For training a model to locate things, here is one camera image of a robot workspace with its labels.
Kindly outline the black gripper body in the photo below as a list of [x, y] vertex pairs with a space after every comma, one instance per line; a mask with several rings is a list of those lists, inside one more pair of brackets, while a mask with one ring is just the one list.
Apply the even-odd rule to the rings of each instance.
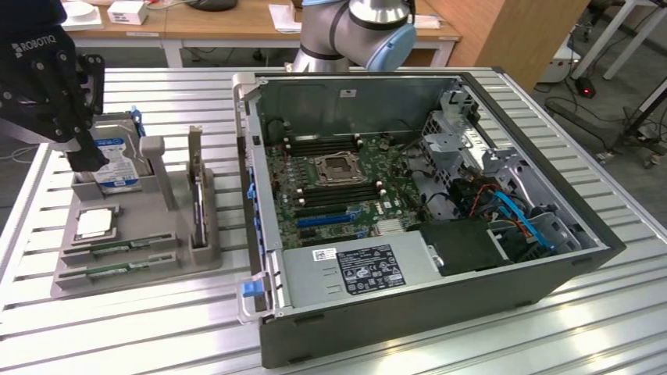
[[39, 91], [37, 72], [58, 63], [73, 64], [73, 40], [61, 24], [59, 1], [1, 2], [1, 83], [25, 92]]

